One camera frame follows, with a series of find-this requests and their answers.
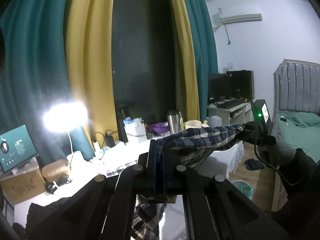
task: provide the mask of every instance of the white container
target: white container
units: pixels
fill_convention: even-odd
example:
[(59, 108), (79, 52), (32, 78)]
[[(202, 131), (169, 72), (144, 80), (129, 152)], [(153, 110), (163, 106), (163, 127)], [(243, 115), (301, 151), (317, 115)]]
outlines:
[(217, 115), (207, 117), (207, 121), (210, 127), (222, 126), (222, 119)]
[(130, 123), (124, 126), (128, 142), (140, 143), (147, 140), (147, 133), (143, 123)]
[(188, 128), (201, 128), (202, 123), (199, 120), (190, 120), (186, 122), (186, 129)]

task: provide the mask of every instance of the black metal frame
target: black metal frame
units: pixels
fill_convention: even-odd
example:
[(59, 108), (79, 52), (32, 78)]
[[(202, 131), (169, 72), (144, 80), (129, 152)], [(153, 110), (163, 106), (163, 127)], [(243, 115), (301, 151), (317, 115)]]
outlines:
[(179, 157), (164, 152), (155, 165), (156, 141), (138, 164), (120, 175), (98, 175), (29, 235), (38, 239), (130, 239), (137, 194), (182, 195), (188, 239), (289, 239), (287, 232), (224, 177), (178, 171)]

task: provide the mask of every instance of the black cloth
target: black cloth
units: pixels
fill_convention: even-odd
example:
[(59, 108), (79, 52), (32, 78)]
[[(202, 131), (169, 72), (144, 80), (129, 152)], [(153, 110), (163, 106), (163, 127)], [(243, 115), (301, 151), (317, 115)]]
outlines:
[(291, 184), (300, 181), (297, 185), (290, 186), (285, 180), (281, 180), (288, 199), (303, 188), (315, 166), (315, 161), (299, 148), (296, 149), (296, 154), (288, 165), (280, 166), (279, 171)]
[(44, 207), (31, 203), (27, 215), (27, 224), (25, 229), (26, 234), (28, 235), (32, 229), (34, 229), (39, 223), (44, 221), (49, 215), (51, 215), (53, 211), (59, 208), (68, 199), (68, 197), (61, 198), (58, 201)]
[(21, 238), (21, 240), (27, 239), (27, 234), (25, 229), (22, 227), (22, 225), (18, 223), (13, 223), (12, 229), (17, 233), (17, 235)]
[(290, 183), (300, 183), (290, 186), (281, 179), (288, 201), (271, 217), (291, 239), (320, 239), (320, 166), (302, 149), (297, 149), (291, 163), (280, 166), (279, 171)]

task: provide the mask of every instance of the power adapter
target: power adapter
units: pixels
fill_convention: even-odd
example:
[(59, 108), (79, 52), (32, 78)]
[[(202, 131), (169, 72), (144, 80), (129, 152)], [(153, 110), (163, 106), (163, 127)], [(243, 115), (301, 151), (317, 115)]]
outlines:
[(105, 134), (105, 140), (106, 140), (107, 146), (109, 148), (112, 148), (112, 147), (116, 146), (115, 140), (113, 139), (113, 136), (111, 134), (106, 133)]

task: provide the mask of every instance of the black cable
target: black cable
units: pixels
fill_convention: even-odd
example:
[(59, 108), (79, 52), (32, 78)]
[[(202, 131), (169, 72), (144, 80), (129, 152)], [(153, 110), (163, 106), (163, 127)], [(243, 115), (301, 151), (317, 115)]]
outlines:
[(147, 136), (147, 135), (133, 135), (133, 134), (130, 134), (130, 133), (127, 133), (127, 135), (133, 136), (133, 137), (146, 137)]
[[(257, 109), (256, 109), (255, 105), (254, 105), (253, 103), (252, 103), (251, 105), (255, 108), (255, 112), (257, 113)], [(257, 147), (257, 128), (258, 128), (256, 121), (254, 121), (254, 126), (255, 126), (254, 154), (256, 155), (256, 157), (258, 158), (258, 160), (261, 161), (262, 163), (264, 163), (267, 167), (270, 167), (270, 168), (272, 168), (273, 170), (275, 170), (275, 171), (279, 174), (279, 176), (280, 176), (289, 186), (296, 186), (296, 185), (298, 185), (301, 181), (303, 181), (303, 178), (302, 178), (302, 179), (298, 180), (296, 183), (293, 183), (293, 184), (290, 183), (290, 182), (286, 179), (286, 177), (285, 177), (276, 167), (272, 166), (270, 163), (267, 163), (265, 160), (263, 160), (263, 159), (260, 157), (260, 155), (258, 154), (257, 149), (256, 149), (256, 147)]]
[(231, 44), (231, 41), (230, 41), (230, 39), (229, 39), (229, 34), (228, 34), (228, 31), (227, 31), (226, 24), (224, 24), (224, 28), (226, 29), (226, 33), (227, 33), (227, 37), (228, 37), (228, 44), (227, 44), (227, 45), (230, 45), (230, 44)]
[(101, 135), (103, 136), (103, 143), (102, 143), (103, 155), (102, 155), (102, 157), (99, 159), (99, 160), (101, 160), (101, 159), (104, 157), (104, 154), (105, 154), (103, 145), (104, 145), (104, 143), (105, 143), (105, 141), (106, 141), (106, 137), (104, 136), (104, 134), (103, 134), (102, 132), (95, 132), (95, 134), (94, 134), (94, 139), (95, 139), (96, 141), (97, 141), (97, 138), (96, 138), (97, 133), (98, 133), (98, 134), (101, 134)]
[(118, 130), (113, 131), (113, 130), (110, 130), (110, 129), (106, 130), (106, 133), (107, 133), (107, 131), (111, 131), (111, 132), (112, 132), (112, 133), (108, 133), (108, 135), (113, 135), (114, 133), (117, 133), (117, 132), (118, 132)]

